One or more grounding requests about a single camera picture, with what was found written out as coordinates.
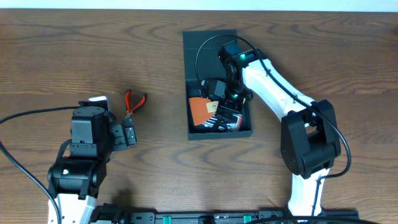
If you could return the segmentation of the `blue precision screwdriver set case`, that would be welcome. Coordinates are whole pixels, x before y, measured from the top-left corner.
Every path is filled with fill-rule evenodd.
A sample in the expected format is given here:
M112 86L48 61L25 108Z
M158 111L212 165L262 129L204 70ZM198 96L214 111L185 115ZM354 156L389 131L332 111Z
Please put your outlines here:
M210 119L202 123L205 128L212 129L213 126L218 123L217 130L221 132L235 132L239 131L241 127L241 123L243 121L242 114L233 114L233 118L235 121L227 121L222 120L218 121L215 115L213 115Z

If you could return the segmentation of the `red-handled cutting pliers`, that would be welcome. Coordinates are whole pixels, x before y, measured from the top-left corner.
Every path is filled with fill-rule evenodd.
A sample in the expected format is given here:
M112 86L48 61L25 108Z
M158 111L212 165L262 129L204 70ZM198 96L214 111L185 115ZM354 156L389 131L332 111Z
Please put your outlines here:
M148 96L147 93L144 93L139 101L136 103L132 104L132 93L131 90L127 90L124 94L124 103L126 106L126 115L125 118L130 118L131 116L134 115L134 113L142 108L144 104L146 103Z

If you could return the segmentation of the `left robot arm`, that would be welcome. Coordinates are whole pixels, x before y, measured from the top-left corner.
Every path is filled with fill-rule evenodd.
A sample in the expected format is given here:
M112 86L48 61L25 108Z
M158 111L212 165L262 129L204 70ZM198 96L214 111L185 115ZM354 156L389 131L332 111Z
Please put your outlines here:
M81 106L73 111L71 139L65 141L49 169L49 192L58 211L48 222L89 223L106 165L114 151L137 144L132 114L116 124L107 107Z

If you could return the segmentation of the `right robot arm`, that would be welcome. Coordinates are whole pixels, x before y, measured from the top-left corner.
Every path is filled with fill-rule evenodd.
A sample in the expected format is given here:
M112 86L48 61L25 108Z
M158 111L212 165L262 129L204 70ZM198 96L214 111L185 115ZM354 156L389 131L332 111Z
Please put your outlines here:
M333 106L299 92L260 50L243 52L231 41L222 45L218 57L226 78L202 81L217 105L212 118L200 124L213 131L238 131L244 104L256 93L281 122L280 153L292 173L290 213L320 215L325 177L341 154Z

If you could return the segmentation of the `orange scraper with wooden handle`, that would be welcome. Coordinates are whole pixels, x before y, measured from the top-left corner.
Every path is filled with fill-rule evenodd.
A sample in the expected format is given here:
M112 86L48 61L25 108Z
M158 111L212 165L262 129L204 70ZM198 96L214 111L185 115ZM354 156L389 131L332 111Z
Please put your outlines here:
M192 97L188 100L193 124L195 126L201 125L205 121L208 121L216 113L219 103L219 101L211 101L208 98L202 97Z

